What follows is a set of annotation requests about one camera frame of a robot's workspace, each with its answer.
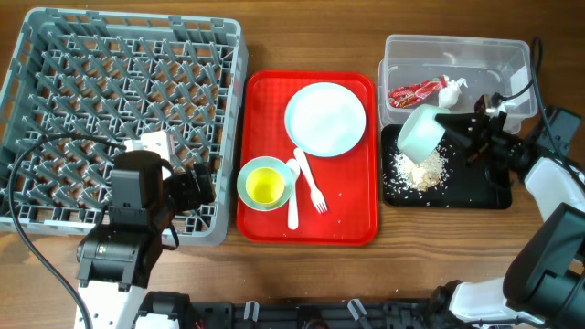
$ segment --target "gray plastic rack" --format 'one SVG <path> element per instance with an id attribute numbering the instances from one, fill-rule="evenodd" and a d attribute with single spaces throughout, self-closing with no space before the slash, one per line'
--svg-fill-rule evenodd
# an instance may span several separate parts
<path id="1" fill-rule="evenodd" d="M 122 143 L 166 130 L 175 137 L 175 170 L 209 163 L 217 194 L 213 205 L 175 218 L 180 241 L 221 243 L 247 64 L 235 20 L 31 10 L 0 94 L 0 229 L 14 230 L 6 197 L 11 164 L 43 135 L 81 133 Z M 25 231 L 87 234 L 111 196 L 107 182 L 117 152 L 83 141 L 55 141 L 34 152 L 20 169 L 15 194 Z M 168 230 L 163 238 L 172 241 Z"/>

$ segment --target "wooden surface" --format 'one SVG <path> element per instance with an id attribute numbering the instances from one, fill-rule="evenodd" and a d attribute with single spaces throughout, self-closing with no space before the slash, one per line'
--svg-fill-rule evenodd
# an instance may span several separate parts
<path id="1" fill-rule="evenodd" d="M 541 36 L 539 75 L 546 103 L 585 114 L 583 1 L 0 1 L 0 72 L 32 6 L 75 7 L 237 19 L 259 69 L 355 70 L 375 83 L 384 43 L 394 33 L 523 39 Z M 523 133 L 531 127 L 523 124 Z M 570 153 L 585 163 L 585 130 Z M 542 223 L 522 186 L 505 211 L 396 208 L 379 204 L 380 230 L 363 248 L 253 244 L 234 217 L 216 248 L 164 252 L 150 289 L 185 292 L 195 301 L 287 302 L 361 297 L 425 297 L 440 284 L 505 274 Z M 80 238 L 33 237 L 74 285 Z M 74 302 L 14 234 L 0 236 L 0 328 L 71 327 Z"/>

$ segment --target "white spoon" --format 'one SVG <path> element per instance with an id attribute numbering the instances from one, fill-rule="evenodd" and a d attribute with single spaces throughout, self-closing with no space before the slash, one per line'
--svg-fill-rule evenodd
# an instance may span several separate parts
<path id="1" fill-rule="evenodd" d="M 299 228 L 299 208 L 296 206 L 296 180 L 301 175 L 301 167 L 299 163 L 291 159 L 286 162 L 286 165 L 291 169 L 292 173 L 292 180 L 294 183 L 292 184 L 292 194 L 291 198 L 289 199 L 289 216 L 288 216 L 288 224 L 290 229 L 298 229 Z"/>

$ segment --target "yellow object in bowl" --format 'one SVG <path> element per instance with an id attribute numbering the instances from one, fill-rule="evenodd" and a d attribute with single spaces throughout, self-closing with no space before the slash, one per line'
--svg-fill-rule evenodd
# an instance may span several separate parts
<path id="1" fill-rule="evenodd" d="M 284 179 L 272 168 L 258 168 L 248 175 L 246 192 L 255 202 L 272 206 L 284 192 Z"/>

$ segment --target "round plate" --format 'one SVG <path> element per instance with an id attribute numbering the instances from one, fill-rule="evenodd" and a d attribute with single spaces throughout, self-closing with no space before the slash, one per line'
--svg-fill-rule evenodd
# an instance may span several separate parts
<path id="1" fill-rule="evenodd" d="M 292 96 L 284 126 L 293 143 L 308 154 L 336 156 L 356 146 L 366 129 L 366 112 L 353 92 L 319 82 Z"/>
<path id="2" fill-rule="evenodd" d="M 281 174 L 282 179 L 284 180 L 284 192 L 282 192 L 281 198 L 276 202 L 276 204 L 270 207 L 266 207 L 252 200 L 251 197 L 248 196 L 248 192 L 246 192 L 246 180 L 248 179 L 248 175 L 258 168 L 274 169 L 279 174 Z M 282 207 L 282 205 L 284 205 L 286 201 L 289 200 L 289 197 L 291 197 L 291 194 L 293 193 L 292 191 L 294 183 L 295 182 L 293 180 L 291 169 L 289 169 L 289 167 L 284 162 L 271 156 L 260 156 L 250 160 L 241 168 L 238 174 L 238 182 L 236 185 L 239 198 L 244 204 L 246 204 L 246 206 L 258 211 L 272 211 Z"/>

